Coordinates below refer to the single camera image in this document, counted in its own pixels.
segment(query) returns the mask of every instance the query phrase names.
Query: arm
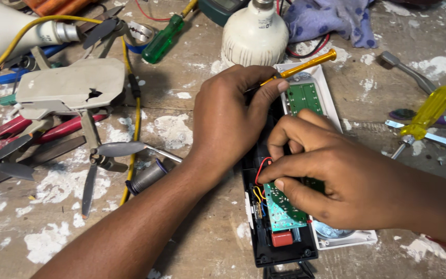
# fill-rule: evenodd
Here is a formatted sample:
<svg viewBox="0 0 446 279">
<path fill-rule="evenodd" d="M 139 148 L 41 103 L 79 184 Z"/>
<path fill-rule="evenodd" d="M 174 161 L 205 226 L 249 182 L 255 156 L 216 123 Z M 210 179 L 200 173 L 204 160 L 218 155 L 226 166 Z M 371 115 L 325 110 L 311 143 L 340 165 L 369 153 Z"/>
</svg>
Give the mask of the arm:
<svg viewBox="0 0 446 279">
<path fill-rule="evenodd" d="M 292 155 L 285 156 L 287 143 Z M 338 229 L 409 229 L 446 242 L 446 179 L 351 142 L 309 110 L 282 117 L 268 149 L 274 162 L 258 182 L 276 179 L 294 206 L 319 221 Z M 324 181 L 325 195 L 291 178 L 304 176 Z"/>
<path fill-rule="evenodd" d="M 194 144 L 183 162 L 73 240 L 33 278 L 145 278 L 197 201 L 257 141 L 269 105 L 288 83 L 268 82 L 248 108 L 242 93 L 275 72 L 237 65 L 204 82 L 195 100 Z"/>
</svg>

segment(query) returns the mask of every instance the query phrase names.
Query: green-handled screwdriver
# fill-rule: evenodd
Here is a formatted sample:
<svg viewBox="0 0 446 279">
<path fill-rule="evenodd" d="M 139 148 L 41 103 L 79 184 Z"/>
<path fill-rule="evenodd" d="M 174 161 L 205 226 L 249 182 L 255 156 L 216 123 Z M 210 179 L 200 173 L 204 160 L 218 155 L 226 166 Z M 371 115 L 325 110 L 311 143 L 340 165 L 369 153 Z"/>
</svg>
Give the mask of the green-handled screwdriver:
<svg viewBox="0 0 446 279">
<path fill-rule="evenodd" d="M 142 58 L 151 64 L 154 64 L 159 60 L 161 55 L 163 55 L 171 45 L 173 36 L 182 29 L 185 24 L 183 19 L 187 16 L 190 10 L 194 8 L 197 1 L 198 0 L 191 0 L 189 5 L 185 7 L 180 15 L 174 14 L 171 17 L 168 26 L 156 34 L 149 45 L 142 51 Z"/>
<path fill-rule="evenodd" d="M 392 159 L 396 159 L 405 148 L 411 146 L 415 141 L 422 140 L 426 135 L 426 130 L 435 124 L 445 110 L 446 86 L 441 86 L 426 99 L 416 116 L 412 118 L 411 123 L 402 127 L 400 146 L 392 155 Z"/>
</svg>

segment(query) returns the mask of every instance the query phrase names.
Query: green circuit board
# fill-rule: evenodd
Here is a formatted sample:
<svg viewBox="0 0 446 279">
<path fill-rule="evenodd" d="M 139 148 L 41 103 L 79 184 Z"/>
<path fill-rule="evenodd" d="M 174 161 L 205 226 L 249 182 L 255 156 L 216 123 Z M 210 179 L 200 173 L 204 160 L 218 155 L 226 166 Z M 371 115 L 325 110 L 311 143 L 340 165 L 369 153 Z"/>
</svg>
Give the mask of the green circuit board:
<svg viewBox="0 0 446 279">
<path fill-rule="evenodd" d="M 275 183 L 264 184 L 264 193 L 273 232 L 307 226 L 307 214 L 292 206 L 285 194 L 275 187 Z"/>
<path fill-rule="evenodd" d="M 295 116 L 301 109 L 310 109 L 323 115 L 314 83 L 294 84 L 286 92 L 290 113 Z"/>
</svg>

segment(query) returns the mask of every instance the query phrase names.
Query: red wire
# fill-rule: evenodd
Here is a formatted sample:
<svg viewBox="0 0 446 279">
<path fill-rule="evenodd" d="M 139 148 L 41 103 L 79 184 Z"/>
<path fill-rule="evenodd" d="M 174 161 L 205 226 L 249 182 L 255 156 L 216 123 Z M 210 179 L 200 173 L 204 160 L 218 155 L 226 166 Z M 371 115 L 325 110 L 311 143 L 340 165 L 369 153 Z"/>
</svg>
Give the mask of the red wire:
<svg viewBox="0 0 446 279">
<path fill-rule="evenodd" d="M 139 7 L 140 12 L 141 12 L 143 15 L 145 15 L 146 18 L 148 18 L 148 19 L 152 19 L 152 20 L 155 20 L 155 21 L 167 21 L 167 20 L 170 20 L 170 19 L 171 19 L 171 18 L 153 18 L 153 17 L 150 17 L 150 16 L 146 15 L 146 13 L 144 13 L 144 11 L 142 10 L 142 8 L 141 8 L 140 5 L 139 5 L 139 1 L 135 0 L 135 3 L 137 3 L 137 7 Z"/>
<path fill-rule="evenodd" d="M 271 157 L 266 157 L 266 158 L 264 158 L 263 161 L 261 162 L 261 166 L 259 166 L 259 170 L 257 170 L 256 180 L 255 180 L 254 182 L 255 182 L 256 185 L 258 185 L 258 186 L 263 186 L 263 184 L 259 184 L 259 183 L 257 183 L 257 178 L 259 177 L 259 174 L 261 173 L 261 169 L 263 168 L 264 161 L 266 161 L 266 160 L 268 160 L 268 159 L 273 160 L 273 158 L 271 158 Z"/>
<path fill-rule="evenodd" d="M 330 34 L 327 34 L 325 37 L 325 41 L 323 42 L 323 44 L 315 51 L 311 54 L 311 56 L 313 56 L 314 54 L 317 54 L 323 47 L 325 47 L 326 43 L 330 40 Z M 300 54 L 296 54 L 295 52 L 293 52 L 289 47 L 286 48 L 291 54 L 293 55 L 297 55 L 300 56 Z"/>
</svg>

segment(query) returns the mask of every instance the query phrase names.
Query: orange object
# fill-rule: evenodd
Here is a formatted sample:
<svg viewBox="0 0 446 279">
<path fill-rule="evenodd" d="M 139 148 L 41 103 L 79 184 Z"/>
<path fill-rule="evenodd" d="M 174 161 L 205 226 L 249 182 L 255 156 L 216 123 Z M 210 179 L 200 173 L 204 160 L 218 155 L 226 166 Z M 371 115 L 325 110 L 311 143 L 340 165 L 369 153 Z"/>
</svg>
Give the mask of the orange object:
<svg viewBox="0 0 446 279">
<path fill-rule="evenodd" d="M 278 232 L 271 234 L 273 246 L 280 247 L 293 243 L 292 233 L 290 231 Z"/>
<path fill-rule="evenodd" d="M 72 16 L 97 0 L 23 0 L 39 16 Z"/>
</svg>

